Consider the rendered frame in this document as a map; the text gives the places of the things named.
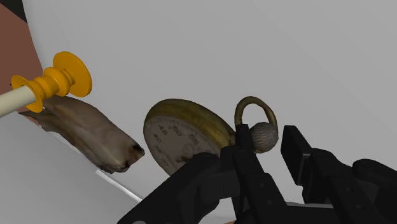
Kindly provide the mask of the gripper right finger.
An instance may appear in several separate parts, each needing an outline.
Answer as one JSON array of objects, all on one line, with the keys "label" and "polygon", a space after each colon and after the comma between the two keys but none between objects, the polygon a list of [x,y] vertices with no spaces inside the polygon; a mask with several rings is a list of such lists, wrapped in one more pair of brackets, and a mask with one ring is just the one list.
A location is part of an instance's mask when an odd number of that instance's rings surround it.
[{"label": "gripper right finger", "polygon": [[396,170],[366,158],[345,165],[294,125],[283,128],[281,154],[305,203],[331,204],[341,224],[397,224]]}]

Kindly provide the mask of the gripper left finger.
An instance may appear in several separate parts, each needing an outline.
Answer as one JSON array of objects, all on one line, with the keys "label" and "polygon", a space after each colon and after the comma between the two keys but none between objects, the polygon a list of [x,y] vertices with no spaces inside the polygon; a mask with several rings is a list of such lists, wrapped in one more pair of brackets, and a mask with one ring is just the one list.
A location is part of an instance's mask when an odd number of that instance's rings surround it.
[{"label": "gripper left finger", "polygon": [[271,176],[254,153],[246,124],[236,126],[236,143],[217,157],[199,153],[153,190],[117,224],[199,224],[221,199],[237,198],[240,224],[265,224],[264,209],[271,204],[266,185],[284,204]]}]

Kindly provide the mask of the brass pocket stopwatch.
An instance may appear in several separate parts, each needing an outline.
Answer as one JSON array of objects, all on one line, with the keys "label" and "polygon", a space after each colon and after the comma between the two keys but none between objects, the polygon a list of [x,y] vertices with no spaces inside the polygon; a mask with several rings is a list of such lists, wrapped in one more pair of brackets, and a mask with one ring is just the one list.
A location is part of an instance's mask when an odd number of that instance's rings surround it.
[{"label": "brass pocket stopwatch", "polygon": [[[254,151],[268,152],[277,144],[279,131],[276,116],[265,102],[254,96],[241,99],[235,109],[234,124],[242,124],[244,109],[250,104],[261,107],[268,119],[249,129]],[[184,99],[156,103],[146,115],[143,134],[152,157],[168,175],[174,174],[198,153],[220,156],[223,147],[235,143],[235,131],[224,119]]]}]

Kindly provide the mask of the brown crumpled cloth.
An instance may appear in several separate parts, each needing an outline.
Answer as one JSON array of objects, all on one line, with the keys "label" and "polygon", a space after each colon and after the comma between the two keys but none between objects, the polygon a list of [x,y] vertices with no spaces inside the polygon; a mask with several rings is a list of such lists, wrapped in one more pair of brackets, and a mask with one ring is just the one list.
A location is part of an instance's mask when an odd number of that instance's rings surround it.
[{"label": "brown crumpled cloth", "polygon": [[107,172],[126,172],[144,156],[144,149],[96,107],[72,97],[53,96],[44,109],[21,111],[47,132],[60,134],[91,163]]}]

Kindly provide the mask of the yellow candlestick with white candle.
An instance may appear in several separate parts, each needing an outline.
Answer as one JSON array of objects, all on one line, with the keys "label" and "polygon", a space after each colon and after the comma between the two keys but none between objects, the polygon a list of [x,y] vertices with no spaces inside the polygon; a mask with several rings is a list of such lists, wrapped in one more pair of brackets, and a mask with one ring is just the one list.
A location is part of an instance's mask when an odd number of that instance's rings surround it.
[{"label": "yellow candlestick with white candle", "polygon": [[51,67],[41,76],[27,80],[20,75],[11,77],[12,90],[0,95],[0,118],[21,107],[34,113],[43,110],[43,101],[72,94],[85,97],[92,91],[92,77],[83,61],[71,52],[59,52]]}]

